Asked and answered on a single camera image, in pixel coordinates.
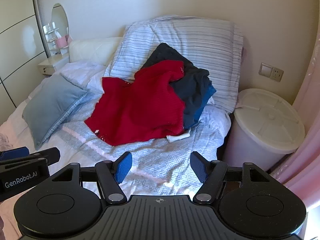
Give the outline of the cream padded headboard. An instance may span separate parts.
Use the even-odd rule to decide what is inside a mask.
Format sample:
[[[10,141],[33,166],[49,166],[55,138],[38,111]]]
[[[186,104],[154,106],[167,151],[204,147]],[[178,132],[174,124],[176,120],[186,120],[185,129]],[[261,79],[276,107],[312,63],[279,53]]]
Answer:
[[[73,40],[69,45],[69,61],[89,61],[107,66],[121,40],[122,37]]]

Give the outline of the red knit sweater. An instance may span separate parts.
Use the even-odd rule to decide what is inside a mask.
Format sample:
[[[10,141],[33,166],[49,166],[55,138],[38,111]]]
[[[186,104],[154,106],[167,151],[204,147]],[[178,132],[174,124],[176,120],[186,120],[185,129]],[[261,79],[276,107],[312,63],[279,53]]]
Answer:
[[[180,135],[185,103],[170,84],[182,77],[183,62],[175,60],[139,70],[132,83],[103,77],[104,93],[85,124],[111,146]]]

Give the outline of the pink curtain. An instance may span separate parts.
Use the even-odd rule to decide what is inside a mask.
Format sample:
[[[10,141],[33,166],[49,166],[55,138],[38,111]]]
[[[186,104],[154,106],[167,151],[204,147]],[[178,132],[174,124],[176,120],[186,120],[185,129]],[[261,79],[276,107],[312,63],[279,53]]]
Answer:
[[[319,206],[319,35],[293,107],[303,122],[305,138],[272,176],[311,210]]]

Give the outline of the white bed duvet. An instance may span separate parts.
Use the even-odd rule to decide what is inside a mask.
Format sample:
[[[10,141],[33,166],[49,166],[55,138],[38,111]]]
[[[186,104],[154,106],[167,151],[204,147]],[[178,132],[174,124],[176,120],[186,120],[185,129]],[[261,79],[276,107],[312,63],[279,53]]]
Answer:
[[[129,151],[133,167],[126,194],[189,194],[199,183],[189,156],[216,157],[231,120],[209,100],[192,128],[173,89],[185,77],[181,61],[164,60],[136,72],[135,80],[106,77],[105,66],[68,63],[45,78],[1,125],[2,146],[34,152],[56,147],[51,172],[71,162],[90,166]]]

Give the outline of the light blue cushion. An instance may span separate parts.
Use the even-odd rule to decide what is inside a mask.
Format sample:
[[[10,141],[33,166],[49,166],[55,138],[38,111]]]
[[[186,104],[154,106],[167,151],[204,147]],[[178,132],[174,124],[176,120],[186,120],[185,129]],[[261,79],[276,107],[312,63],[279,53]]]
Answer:
[[[22,112],[35,148],[40,149],[74,110],[92,96],[88,88],[62,74],[47,78]]]

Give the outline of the striped white pillow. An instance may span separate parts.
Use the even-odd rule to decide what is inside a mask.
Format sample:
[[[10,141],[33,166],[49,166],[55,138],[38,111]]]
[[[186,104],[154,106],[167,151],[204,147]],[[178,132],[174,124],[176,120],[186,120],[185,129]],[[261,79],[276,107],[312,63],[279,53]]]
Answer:
[[[216,107],[232,113],[240,80],[244,36],[233,22],[165,15],[127,25],[108,66],[110,77],[133,81],[151,53],[166,43],[195,67],[206,69],[216,89]]]

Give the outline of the white lidded bucket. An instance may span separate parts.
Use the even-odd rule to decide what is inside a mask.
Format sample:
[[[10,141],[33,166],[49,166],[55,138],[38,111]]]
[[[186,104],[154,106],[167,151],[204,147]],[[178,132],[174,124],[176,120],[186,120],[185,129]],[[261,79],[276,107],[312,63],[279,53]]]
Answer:
[[[233,114],[222,156],[229,166],[252,162],[267,171],[304,141],[301,118],[286,100],[272,92],[257,88],[242,90]]]

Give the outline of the round vanity mirror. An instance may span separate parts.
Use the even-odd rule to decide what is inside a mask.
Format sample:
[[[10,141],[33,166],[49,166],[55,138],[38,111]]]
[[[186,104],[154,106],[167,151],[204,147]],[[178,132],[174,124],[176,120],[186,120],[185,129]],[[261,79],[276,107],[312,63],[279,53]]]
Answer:
[[[67,36],[69,34],[69,26],[66,12],[60,3],[56,3],[52,8],[52,23],[58,28],[58,32],[61,36]]]

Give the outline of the white rolled sock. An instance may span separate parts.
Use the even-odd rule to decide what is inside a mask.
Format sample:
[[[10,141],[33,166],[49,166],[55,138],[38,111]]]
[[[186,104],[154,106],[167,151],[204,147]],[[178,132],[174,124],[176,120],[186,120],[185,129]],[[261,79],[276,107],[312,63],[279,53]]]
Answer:
[[[185,138],[190,137],[190,132],[185,132],[181,135],[177,135],[177,136],[173,136],[173,135],[167,135],[166,138],[168,140],[169,143],[175,142],[175,141],[179,141]]]

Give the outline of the blue garment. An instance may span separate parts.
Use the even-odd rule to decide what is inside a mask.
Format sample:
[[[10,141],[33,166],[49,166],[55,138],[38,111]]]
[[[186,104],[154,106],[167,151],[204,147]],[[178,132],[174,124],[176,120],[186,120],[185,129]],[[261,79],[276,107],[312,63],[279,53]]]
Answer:
[[[212,98],[215,92],[216,92],[216,89],[213,87],[213,85],[209,85],[206,92],[204,93],[204,96],[202,97],[200,107],[198,107],[193,114],[191,123],[185,124],[184,129],[190,129],[199,122],[199,119],[204,110],[204,107],[207,105],[208,101]]]

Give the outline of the wall socket and switch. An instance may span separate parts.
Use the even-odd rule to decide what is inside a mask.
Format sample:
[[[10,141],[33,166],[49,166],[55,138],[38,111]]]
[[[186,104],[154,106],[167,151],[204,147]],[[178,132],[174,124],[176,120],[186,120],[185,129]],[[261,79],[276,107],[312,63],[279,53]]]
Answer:
[[[266,63],[261,63],[260,65],[259,75],[268,77],[271,80],[280,82],[283,77],[283,74],[284,71],[279,68],[272,67],[271,65],[268,65]]]

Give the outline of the dark navy garment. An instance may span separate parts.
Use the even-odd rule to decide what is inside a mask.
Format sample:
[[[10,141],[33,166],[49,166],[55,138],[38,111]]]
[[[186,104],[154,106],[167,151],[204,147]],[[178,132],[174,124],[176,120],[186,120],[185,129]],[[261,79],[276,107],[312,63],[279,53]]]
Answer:
[[[142,67],[150,67],[164,60],[183,62],[184,77],[172,82],[170,85],[185,103],[183,124],[190,124],[194,112],[200,107],[204,93],[208,86],[212,85],[209,79],[209,72],[206,69],[195,67],[191,61],[166,43],[159,44]]]

